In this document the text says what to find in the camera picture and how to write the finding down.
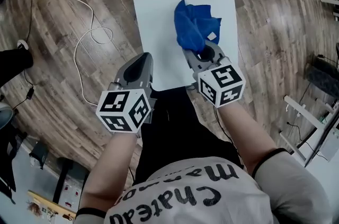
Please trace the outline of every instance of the floor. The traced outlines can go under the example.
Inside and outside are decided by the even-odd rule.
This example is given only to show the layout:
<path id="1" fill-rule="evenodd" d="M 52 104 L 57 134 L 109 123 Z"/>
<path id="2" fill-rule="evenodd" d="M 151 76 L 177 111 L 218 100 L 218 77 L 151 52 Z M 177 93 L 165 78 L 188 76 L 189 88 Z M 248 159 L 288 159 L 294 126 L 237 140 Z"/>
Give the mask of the floor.
<path id="1" fill-rule="evenodd" d="M 132 0 L 83 0 L 95 12 L 94 26 L 108 26 L 114 32 L 113 44 L 97 46 L 89 37 L 78 49 L 77 60 L 84 80 L 85 94 L 98 101 L 117 70 L 142 52 Z M 15 48 L 27 35 L 30 0 L 5 0 L 0 5 L 0 50 Z M 260 123 L 279 146 L 285 131 L 299 143 L 312 131 L 312 125 L 296 112 L 286 112 L 283 101 L 290 95 L 299 101 L 308 86 L 303 79 L 307 58 L 324 54 L 336 60 L 335 44 L 339 23 L 332 7 L 319 0 L 236 0 L 239 37 L 239 65 L 247 78 L 241 104 Z M 95 116 L 95 108 L 81 96 L 73 51 L 80 35 L 88 30 L 90 11 L 72 0 L 33 0 L 33 22 L 29 45 L 34 66 L 27 71 L 35 86 L 32 100 L 19 108 L 16 119 L 29 135 L 44 140 L 56 156 L 66 156 L 91 168 L 96 163 L 110 134 Z M 7 101 L 16 105 L 29 89 L 23 75 L 1 88 Z M 202 96 L 190 92 L 201 123 L 225 139 L 213 108 Z M 324 111 L 315 102 L 332 98 L 310 86 L 302 100 L 315 116 Z M 138 145 L 132 159 L 134 172 L 141 152 Z"/>

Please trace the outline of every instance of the sleeve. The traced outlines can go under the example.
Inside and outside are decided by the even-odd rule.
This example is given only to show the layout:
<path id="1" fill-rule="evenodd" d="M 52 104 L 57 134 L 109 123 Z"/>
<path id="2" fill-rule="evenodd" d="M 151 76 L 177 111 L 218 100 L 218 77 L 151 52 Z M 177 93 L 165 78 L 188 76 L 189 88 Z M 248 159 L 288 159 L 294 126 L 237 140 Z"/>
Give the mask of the sleeve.
<path id="1" fill-rule="evenodd" d="M 103 224 L 106 213 L 95 208 L 81 208 L 76 213 L 74 224 Z"/>
<path id="2" fill-rule="evenodd" d="M 298 223 L 332 223 L 331 207 L 323 187 L 286 150 L 269 153 L 258 163 L 252 176 L 270 197 L 276 216 Z"/>

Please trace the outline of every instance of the chair leg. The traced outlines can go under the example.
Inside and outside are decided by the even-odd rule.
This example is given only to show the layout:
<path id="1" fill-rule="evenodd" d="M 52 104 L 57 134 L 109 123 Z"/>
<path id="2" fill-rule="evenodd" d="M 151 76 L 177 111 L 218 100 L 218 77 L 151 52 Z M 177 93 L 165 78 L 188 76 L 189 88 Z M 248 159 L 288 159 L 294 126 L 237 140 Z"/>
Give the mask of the chair leg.
<path id="1" fill-rule="evenodd" d="M 300 157 L 300 159 L 305 162 L 306 157 L 302 154 L 302 152 L 297 148 L 296 145 L 283 133 L 280 132 L 279 135 L 282 137 L 282 139 L 287 143 L 288 146 Z"/>
<path id="2" fill-rule="evenodd" d="M 323 3 L 329 3 L 333 5 L 338 5 L 339 6 L 339 1 L 338 0 L 320 0 Z"/>

